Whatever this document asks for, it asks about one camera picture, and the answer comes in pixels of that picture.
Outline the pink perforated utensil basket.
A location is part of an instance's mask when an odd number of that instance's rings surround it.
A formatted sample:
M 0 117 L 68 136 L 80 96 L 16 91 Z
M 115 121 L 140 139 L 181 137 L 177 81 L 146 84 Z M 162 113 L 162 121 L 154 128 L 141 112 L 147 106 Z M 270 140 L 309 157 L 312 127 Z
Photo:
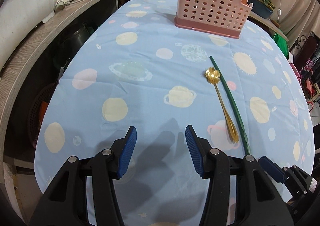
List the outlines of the pink perforated utensil basket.
M 175 25 L 238 39 L 252 8 L 248 0 L 178 0 Z

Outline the blue planet-print tablecloth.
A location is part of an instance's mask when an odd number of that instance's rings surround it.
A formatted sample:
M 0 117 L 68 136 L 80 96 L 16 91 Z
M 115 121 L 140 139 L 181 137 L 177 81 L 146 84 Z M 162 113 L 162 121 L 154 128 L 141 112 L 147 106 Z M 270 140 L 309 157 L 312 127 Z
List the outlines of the blue planet-print tablecloth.
M 175 26 L 176 0 L 132 0 L 87 40 L 44 116 L 35 177 L 45 191 L 70 156 L 95 156 L 137 129 L 127 173 L 115 181 L 126 225 L 198 225 L 208 182 L 184 132 L 243 157 L 204 72 L 213 57 L 236 102 L 251 154 L 310 173 L 315 147 L 301 86 L 276 43 L 246 22 L 239 39 Z

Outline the gold flower spoon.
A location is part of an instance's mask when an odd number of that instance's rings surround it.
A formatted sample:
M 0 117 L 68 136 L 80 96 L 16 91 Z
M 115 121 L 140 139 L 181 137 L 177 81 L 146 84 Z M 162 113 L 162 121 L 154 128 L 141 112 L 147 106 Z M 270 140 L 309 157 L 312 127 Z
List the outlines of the gold flower spoon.
M 208 70 L 205 71 L 205 77 L 206 77 L 208 83 L 213 84 L 215 91 L 217 93 L 221 108 L 223 110 L 223 114 L 225 116 L 229 136 L 234 143 L 238 143 L 239 142 L 238 131 L 237 131 L 226 107 L 225 107 L 225 104 L 224 104 L 223 99 L 221 97 L 221 93 L 220 93 L 219 88 L 217 86 L 218 83 L 220 82 L 220 75 L 221 75 L 220 72 L 218 70 L 214 69 L 213 67 L 210 67 Z

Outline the green chopstick gold band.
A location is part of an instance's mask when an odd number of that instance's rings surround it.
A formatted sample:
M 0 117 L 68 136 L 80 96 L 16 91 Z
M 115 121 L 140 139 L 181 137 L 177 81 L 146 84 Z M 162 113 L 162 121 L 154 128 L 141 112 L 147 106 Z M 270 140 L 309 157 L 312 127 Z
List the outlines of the green chopstick gold band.
M 239 128 L 239 131 L 238 134 L 241 136 L 241 140 L 242 140 L 242 145 L 244 147 L 244 151 L 245 151 L 245 154 L 246 155 L 250 155 L 251 154 L 251 148 L 249 146 L 249 142 L 248 142 L 248 137 L 247 137 L 247 134 L 245 132 L 245 127 L 244 127 L 244 124 L 243 124 L 243 121 L 242 121 L 242 117 L 240 115 L 240 112 L 238 110 L 238 107 L 236 105 L 236 102 L 233 98 L 233 95 L 227 85 L 227 82 L 225 81 L 221 71 L 219 70 L 219 67 L 217 66 L 215 60 L 213 59 L 212 56 L 209 57 L 212 64 L 213 64 L 213 68 L 218 70 L 220 72 L 220 82 L 221 84 L 223 85 L 223 88 L 227 94 L 227 97 L 228 97 L 228 100 L 230 102 L 230 105 L 231 105 L 231 108 L 233 110 L 233 114 L 234 114 L 234 117 L 235 117 L 235 120 L 237 122 L 237 125 L 238 125 L 238 128 Z

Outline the green bag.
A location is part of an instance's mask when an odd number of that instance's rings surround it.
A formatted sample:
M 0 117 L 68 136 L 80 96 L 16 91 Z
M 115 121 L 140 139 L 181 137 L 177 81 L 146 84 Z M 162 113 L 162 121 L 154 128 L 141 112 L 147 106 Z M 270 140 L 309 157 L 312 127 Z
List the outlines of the green bag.
M 273 35 L 273 40 L 276 43 L 276 45 L 278 46 L 278 48 L 281 50 L 281 52 L 283 53 L 285 58 L 289 59 L 289 48 L 287 45 L 287 41 L 282 36 L 280 36 L 278 33 L 275 33 Z

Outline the blue tray with greens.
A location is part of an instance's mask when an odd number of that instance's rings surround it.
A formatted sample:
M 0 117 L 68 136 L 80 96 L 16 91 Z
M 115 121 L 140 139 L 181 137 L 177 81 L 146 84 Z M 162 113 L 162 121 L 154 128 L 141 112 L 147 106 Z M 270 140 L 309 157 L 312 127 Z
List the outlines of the blue tray with greens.
M 275 9 L 271 0 L 248 0 L 248 3 L 253 3 L 252 11 L 264 19 L 270 18 Z

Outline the white blue-lid storage box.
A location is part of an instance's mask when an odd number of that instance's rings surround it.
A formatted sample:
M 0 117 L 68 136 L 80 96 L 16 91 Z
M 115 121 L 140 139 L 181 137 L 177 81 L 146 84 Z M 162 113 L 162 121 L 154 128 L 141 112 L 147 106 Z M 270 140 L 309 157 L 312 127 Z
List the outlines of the white blue-lid storage box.
M 56 0 L 4 0 L 1 6 L 1 67 L 40 22 L 53 17 Z

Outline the beige curtain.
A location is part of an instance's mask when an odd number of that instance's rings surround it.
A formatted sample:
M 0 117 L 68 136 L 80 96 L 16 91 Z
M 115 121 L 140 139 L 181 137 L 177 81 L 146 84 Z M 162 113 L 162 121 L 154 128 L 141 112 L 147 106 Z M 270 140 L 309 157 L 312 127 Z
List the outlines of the beige curtain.
M 319 2 L 317 0 L 271 0 L 276 7 L 271 15 L 291 46 L 301 35 L 319 36 Z

